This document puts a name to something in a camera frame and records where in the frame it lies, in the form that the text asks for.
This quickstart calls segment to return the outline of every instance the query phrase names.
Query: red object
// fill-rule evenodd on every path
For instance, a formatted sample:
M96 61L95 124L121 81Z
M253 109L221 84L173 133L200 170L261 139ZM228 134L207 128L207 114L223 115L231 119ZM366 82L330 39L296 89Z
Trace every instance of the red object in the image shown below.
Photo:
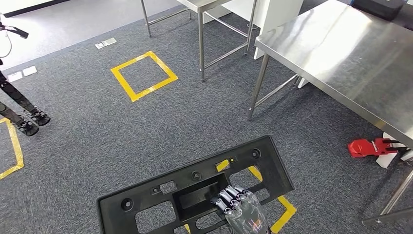
M387 138L377 138L374 141L368 141L366 139L355 140L348 144L347 148L351 157L398 153L398 150L392 147L391 140Z

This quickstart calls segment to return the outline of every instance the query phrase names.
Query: mounting hole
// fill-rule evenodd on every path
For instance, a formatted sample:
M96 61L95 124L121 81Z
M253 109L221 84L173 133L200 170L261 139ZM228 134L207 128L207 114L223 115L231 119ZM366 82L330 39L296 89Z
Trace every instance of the mounting hole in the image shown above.
M252 157L255 159L258 159L261 157L261 151L259 149L253 149L252 150Z
M122 210L130 211L133 207L133 201L130 198L125 198L125 199L123 199L120 206L122 207Z
M199 171L194 171L192 172L192 179L195 181L198 181L202 178L201 173L199 173Z

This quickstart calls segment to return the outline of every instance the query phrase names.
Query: black plastic part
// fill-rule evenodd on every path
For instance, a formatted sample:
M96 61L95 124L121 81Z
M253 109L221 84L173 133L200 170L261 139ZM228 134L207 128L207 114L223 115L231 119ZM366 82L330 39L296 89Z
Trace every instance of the black plastic part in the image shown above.
M24 133L26 136L31 137L34 134L38 133L39 128L36 125L27 123L24 127L17 126L18 130Z
M353 0L352 6L382 19L392 21L405 4L405 0Z
M28 111L24 111L24 113L39 126L44 126L50 122L50 117L36 106L32 113L29 113Z
M202 179L201 173L199 173L199 171L192 172L192 179L195 181Z
M9 119L16 126L23 125L26 120L0 101L0 115Z
M258 159L261 157L261 152L259 149L253 149L252 150L252 157L255 159Z
M21 36L24 39L27 39L29 37L29 33L25 32L25 31L23 31L19 28L16 28L16 27L12 27L12 28L13 29L7 29L7 31L15 33L15 34Z
M0 89L2 89L13 101L23 107L29 113L34 113L37 108L11 83L4 80L0 82Z
M252 156L254 149L260 151L259 158ZM215 165L226 159L231 162L231 167L218 172ZM211 232L227 223L223 215L220 215L222 218L220 222L202 230L196 227L197 219L218 211L210 200L230 184L230 175L250 166L259 168L263 181L248 190L256 192L267 189L269 193L269 198L263 200L262 205L294 189L273 140L270 136L263 136L99 197L96 202L101 232L103 234L139 234L137 220L135 220L136 214L166 201L172 203L176 220L149 234L173 234L174 229L185 224L189 225L191 234ZM195 181L194 172L200 173L202 178ZM159 186L172 180L177 190L163 194L158 189ZM125 209L126 200L133 204L129 210Z

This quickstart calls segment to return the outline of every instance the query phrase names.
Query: carpet floor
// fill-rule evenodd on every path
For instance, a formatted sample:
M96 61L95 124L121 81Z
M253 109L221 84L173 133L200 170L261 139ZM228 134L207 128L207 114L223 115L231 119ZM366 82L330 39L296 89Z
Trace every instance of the carpet floor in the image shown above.
M247 22L238 16L223 19L246 31ZM408 219L361 224L381 211L410 170L386 171L374 157L350 158L346 144L379 137L379 129L311 84L286 87L246 121L262 59L240 51L207 69L207 81L201 83L197 19L180 14L151 29L153 38L148 38L138 21L5 71L37 67L36 74L13 84L52 121L33 137L18 133L25 165L0 180L0 233L99 233L98 196L265 134L273 137L296 188L285 197L297 212L280 233L413 232ZM111 37L117 43L95 48ZM207 24L206 61L243 42L224 26ZM111 68L147 51L179 79L131 102ZM150 59L121 74L135 92L166 78ZM271 59L260 96L293 74ZM20 112L5 94L0 99ZM0 140L0 168L5 170L15 162L4 124ZM412 193L409 188L395 209L412 206ZM278 201L265 209L271 223L284 212ZM169 215L145 217L148 226L155 226Z

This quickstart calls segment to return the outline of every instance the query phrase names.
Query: steel table leg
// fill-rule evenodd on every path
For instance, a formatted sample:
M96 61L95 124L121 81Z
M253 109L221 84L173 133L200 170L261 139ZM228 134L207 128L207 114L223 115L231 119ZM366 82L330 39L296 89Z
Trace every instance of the steel table leg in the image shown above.
M244 54L248 53L249 45L251 43L252 28L254 27L254 22L253 21L254 21L255 7L256 6L257 6L257 0L254 0L254 3L252 5L252 11L251 11L251 19L249 21L248 37L246 39L247 46L245 47Z
M389 212L392 210L392 208L398 202L398 200L400 199L400 197L402 196L406 188L412 182L412 179L413 179L413 170L412 172L410 172L407 178L403 181L403 183L401 183L400 187L394 193L392 198L390 198L389 202L387 203L383 211L380 213L380 215L376 217L372 217L372 218L363 219L361 223L363 223L365 226L370 226L375 223L382 223L385 221L397 220L402 217L411 217L413 215L413 208L408 208L408 209L404 209L404 210L393 212L393 213L389 213Z
M304 87L307 83L308 83L308 80L301 77L301 79L298 83L298 88L300 89L300 88Z
M296 78L295 81L294 81L294 85L295 85L295 86L298 86L298 83L299 83L299 81L300 81L301 78L302 78L302 77L300 77L300 76L297 75L297 78Z
M205 82L204 71L204 14L198 13L198 34L199 34L199 70L201 71L201 82Z
M247 117L248 120L251 120L252 114L254 113L255 103L257 103L258 94L260 93L261 85L263 83L265 72L267 70L269 58L270 56L268 54L264 54L264 59L261 65L260 74L258 75L257 83L255 85L254 92L252 94L251 104L248 109L248 117Z
M152 35L150 34L150 26L149 26L149 23L148 23L148 15L146 14L144 0L141 0L141 4L142 4L142 10L143 10L143 17L145 19L145 26L146 26L146 29L148 30L148 36L151 38Z

